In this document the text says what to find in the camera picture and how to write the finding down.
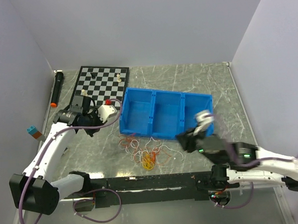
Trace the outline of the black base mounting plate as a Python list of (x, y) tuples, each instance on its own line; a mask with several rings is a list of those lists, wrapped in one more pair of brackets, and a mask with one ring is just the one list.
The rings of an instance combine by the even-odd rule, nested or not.
[(224, 173), (220, 173), (216, 181), (211, 171), (91, 180), (91, 190), (114, 190), (119, 194), (122, 204), (208, 200), (210, 191), (237, 187), (238, 183), (228, 184), (228, 177)]

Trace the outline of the black marker orange cap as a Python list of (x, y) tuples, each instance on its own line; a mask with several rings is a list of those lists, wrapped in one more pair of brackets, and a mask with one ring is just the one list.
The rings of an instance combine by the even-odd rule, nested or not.
[(56, 72), (52, 97), (51, 97), (51, 101), (50, 101), (51, 108), (55, 108), (58, 106), (64, 78), (65, 77), (64, 77), (63, 72)]

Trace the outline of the blue three-compartment bin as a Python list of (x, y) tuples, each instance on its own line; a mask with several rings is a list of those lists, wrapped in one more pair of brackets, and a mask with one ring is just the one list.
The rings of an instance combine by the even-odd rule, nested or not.
[(213, 112), (210, 94), (127, 88), (119, 131), (136, 137), (174, 140), (179, 133), (197, 125), (195, 115)]

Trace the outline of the blue brown toy block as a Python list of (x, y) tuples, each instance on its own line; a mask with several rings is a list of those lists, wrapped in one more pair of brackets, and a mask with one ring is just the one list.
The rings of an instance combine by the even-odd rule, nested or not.
[(45, 142), (46, 137), (35, 127), (31, 126), (27, 129), (29, 135), (31, 135), (34, 139)]

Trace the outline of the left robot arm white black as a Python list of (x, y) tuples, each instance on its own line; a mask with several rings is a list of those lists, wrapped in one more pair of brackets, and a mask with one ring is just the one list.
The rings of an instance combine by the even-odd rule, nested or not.
[(103, 123), (93, 107), (94, 100), (87, 96), (74, 96), (71, 104), (57, 112), (49, 135), (42, 148), (22, 172), (9, 180), (16, 208), (49, 215), (62, 198), (59, 188), (51, 184), (54, 169), (79, 127), (96, 127)]

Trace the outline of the black chess piece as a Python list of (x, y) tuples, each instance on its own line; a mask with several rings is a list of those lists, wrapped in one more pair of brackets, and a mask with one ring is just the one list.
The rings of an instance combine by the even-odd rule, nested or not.
[(90, 74), (91, 74), (92, 79), (95, 79), (97, 76), (95, 72), (91, 72)]

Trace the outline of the white chess piece lower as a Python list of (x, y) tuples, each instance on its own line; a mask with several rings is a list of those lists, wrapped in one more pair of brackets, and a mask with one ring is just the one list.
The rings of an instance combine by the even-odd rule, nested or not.
[(84, 89), (81, 90), (81, 94), (82, 94), (83, 96), (86, 96), (86, 97), (88, 96), (87, 91), (84, 90)]

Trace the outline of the white chess piece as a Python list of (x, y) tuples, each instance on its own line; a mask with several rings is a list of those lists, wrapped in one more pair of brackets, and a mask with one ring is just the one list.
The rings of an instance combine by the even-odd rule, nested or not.
[(83, 96), (86, 96), (86, 97), (88, 96), (87, 91), (84, 90), (84, 89), (81, 90), (81, 94), (82, 94)]
[(121, 77), (120, 77), (120, 74), (117, 74), (117, 82), (120, 83), (122, 80), (121, 80)]

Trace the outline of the white chess piece upper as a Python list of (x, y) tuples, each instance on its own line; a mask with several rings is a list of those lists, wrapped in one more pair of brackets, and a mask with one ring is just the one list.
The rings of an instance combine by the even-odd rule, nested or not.
[(120, 77), (120, 74), (117, 74), (117, 82), (120, 83), (122, 80), (121, 80), (121, 77)]

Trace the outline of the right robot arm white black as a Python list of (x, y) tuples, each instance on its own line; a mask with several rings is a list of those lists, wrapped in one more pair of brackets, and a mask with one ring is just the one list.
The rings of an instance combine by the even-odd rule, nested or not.
[(176, 135), (186, 152), (198, 152), (212, 163), (207, 189), (237, 187), (241, 182), (285, 185), (298, 192), (298, 157), (276, 154), (262, 147), (230, 143), (216, 134), (194, 134), (194, 129)]

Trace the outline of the black white chessboard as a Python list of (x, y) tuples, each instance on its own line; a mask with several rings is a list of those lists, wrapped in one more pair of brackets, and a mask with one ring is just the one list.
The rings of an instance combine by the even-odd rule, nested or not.
[[(92, 79), (91, 72), (96, 73), (96, 78)], [(97, 67), (81, 66), (70, 102), (75, 95), (81, 95), (81, 90), (87, 91), (88, 97), (94, 99), (94, 107), (105, 104), (108, 99), (118, 99), (123, 101), (124, 92), (128, 86), (130, 70), (128, 67)], [(117, 74), (120, 74), (121, 82), (117, 82)]]

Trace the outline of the aluminium frame rail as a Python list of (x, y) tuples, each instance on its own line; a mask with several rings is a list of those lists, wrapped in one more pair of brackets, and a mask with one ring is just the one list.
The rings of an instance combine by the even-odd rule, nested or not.
[(104, 223), (91, 222), (74, 214), (74, 200), (63, 200), (52, 215), (42, 216), (38, 224), (294, 224), (280, 187), (256, 188), (253, 198), (243, 208), (250, 189), (231, 191), (229, 206), (233, 209), (215, 207), (211, 201), (180, 200), (126, 204), (112, 221), (116, 205), (95, 208), (91, 202), (78, 203), (76, 209), (83, 215)]

